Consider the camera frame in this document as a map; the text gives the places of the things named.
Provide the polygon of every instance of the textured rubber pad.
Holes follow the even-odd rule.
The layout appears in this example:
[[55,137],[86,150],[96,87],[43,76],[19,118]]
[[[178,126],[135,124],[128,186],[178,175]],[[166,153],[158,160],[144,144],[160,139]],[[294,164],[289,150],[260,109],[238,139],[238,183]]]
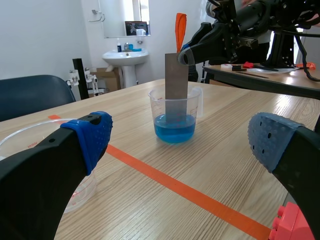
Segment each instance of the textured rubber pad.
[[256,159],[272,173],[276,169],[292,136],[301,123],[272,113],[254,115],[248,126],[248,138]]

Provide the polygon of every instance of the blue gripper pad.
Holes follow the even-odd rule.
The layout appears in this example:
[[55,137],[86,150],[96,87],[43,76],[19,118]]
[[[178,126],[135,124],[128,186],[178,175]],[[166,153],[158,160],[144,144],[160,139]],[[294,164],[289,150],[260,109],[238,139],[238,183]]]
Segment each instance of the blue gripper pad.
[[97,111],[90,114],[101,115],[101,121],[98,125],[94,125],[89,121],[75,119],[60,126],[61,128],[69,128],[76,131],[85,161],[87,176],[97,166],[100,155],[106,150],[113,127],[112,117],[108,113]]
[[260,112],[248,126],[249,144],[253,155],[272,173],[298,127],[304,126],[276,114]]

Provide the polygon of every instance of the wooden table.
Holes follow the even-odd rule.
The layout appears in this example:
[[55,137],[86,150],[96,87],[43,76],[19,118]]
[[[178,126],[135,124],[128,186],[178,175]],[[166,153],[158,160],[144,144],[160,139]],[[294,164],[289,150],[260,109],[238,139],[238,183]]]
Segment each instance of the wooden table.
[[[308,79],[302,69],[280,74],[248,71],[243,74],[243,72],[221,69],[220,65],[213,65],[204,67],[204,70],[214,75],[213,80],[234,87],[320,100],[320,82]],[[313,77],[320,79],[320,71],[309,71]]]
[[[248,122],[258,112],[271,112],[312,129],[320,102],[190,84],[203,88],[204,116],[183,144],[166,144],[155,136],[148,92],[163,80],[0,122],[0,139],[53,114],[80,118],[106,111],[113,116],[112,146],[270,228],[287,191],[252,155]],[[63,216],[56,240],[253,239],[107,153],[95,173],[96,193]]]

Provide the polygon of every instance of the cup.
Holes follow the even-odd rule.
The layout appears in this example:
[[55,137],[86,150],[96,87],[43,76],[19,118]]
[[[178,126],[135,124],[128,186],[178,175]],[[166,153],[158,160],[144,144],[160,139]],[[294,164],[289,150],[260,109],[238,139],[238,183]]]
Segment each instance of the cup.
[[188,86],[185,99],[166,99],[165,87],[149,92],[155,134],[167,143],[183,143],[195,133],[197,117],[203,115],[203,90]]
[[[57,119],[41,122],[7,136],[0,141],[0,161],[21,151],[33,148],[55,130],[59,129],[61,124],[70,120],[72,119]],[[73,211],[85,204],[85,202],[95,193],[96,185],[97,180],[95,173],[92,171],[92,173],[89,176],[86,176],[76,188],[64,213]]]
[[136,35],[137,36],[145,36],[146,35],[146,30],[144,29],[136,29]]

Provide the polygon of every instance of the orange handle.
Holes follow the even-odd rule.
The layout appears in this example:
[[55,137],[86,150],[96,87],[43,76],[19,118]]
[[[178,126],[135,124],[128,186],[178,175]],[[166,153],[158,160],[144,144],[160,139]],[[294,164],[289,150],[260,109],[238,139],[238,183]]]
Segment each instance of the orange handle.
[[176,52],[179,53],[184,42],[187,27],[187,15],[184,13],[177,13],[175,19],[175,40]]
[[[299,64],[296,64],[296,67],[297,67],[297,68],[303,68],[304,65],[303,65],[302,63],[299,63]],[[312,69],[312,70],[316,70],[316,64],[313,63],[313,62],[308,62],[308,63],[306,64],[306,67],[309,68],[309,69]]]

